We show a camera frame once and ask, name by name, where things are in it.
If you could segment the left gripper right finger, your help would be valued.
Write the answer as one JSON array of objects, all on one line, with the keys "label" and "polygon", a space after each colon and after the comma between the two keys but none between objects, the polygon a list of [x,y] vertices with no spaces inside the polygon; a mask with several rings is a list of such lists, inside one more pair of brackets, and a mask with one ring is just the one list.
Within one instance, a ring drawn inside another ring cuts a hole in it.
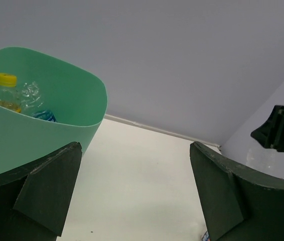
[{"label": "left gripper right finger", "polygon": [[190,161],[210,240],[284,240],[284,179],[199,142]]}]

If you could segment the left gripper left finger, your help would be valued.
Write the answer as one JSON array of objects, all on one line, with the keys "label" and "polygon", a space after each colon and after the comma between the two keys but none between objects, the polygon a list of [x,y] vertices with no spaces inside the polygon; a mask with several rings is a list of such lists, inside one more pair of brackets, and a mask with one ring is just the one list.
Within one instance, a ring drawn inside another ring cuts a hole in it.
[{"label": "left gripper left finger", "polygon": [[82,159],[71,142],[0,174],[0,240],[61,236]]}]

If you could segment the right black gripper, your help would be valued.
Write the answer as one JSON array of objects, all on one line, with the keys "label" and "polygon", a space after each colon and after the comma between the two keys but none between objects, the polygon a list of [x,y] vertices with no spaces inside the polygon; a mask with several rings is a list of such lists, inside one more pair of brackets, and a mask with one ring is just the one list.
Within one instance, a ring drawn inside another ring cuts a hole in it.
[{"label": "right black gripper", "polygon": [[274,106],[267,120],[250,136],[265,149],[284,152],[284,106]]}]

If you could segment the grey label plastic bottle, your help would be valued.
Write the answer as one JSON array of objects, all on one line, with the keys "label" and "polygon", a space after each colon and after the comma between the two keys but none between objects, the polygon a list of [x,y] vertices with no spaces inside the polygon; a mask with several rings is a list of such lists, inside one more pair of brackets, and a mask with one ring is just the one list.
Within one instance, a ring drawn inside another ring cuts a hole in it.
[{"label": "grey label plastic bottle", "polygon": [[205,231],[205,233],[201,236],[200,241],[210,241],[208,231]]}]

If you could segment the blue label plastic bottle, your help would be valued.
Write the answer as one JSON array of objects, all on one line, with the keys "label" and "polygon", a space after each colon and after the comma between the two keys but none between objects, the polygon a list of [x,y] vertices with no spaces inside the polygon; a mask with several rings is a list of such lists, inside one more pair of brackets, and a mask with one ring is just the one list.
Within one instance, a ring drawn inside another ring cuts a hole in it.
[{"label": "blue label plastic bottle", "polygon": [[50,110],[41,110],[32,114],[32,117],[56,123],[57,120]]}]

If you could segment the clear crushed plastic bottle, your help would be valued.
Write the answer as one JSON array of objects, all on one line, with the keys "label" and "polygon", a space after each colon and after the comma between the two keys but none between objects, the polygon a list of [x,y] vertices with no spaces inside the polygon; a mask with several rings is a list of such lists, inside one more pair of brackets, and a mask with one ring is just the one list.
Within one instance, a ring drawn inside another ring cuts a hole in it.
[{"label": "clear crushed plastic bottle", "polygon": [[37,82],[25,83],[20,90],[22,113],[33,115],[40,111],[44,104],[41,89]]}]

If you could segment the yellow cap orange bottle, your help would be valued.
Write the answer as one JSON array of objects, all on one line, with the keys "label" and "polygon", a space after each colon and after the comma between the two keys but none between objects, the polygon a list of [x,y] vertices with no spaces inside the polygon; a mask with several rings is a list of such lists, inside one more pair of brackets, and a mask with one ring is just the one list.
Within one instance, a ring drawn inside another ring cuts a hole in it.
[{"label": "yellow cap orange bottle", "polygon": [[21,113],[21,98],[15,75],[0,73],[0,106]]}]

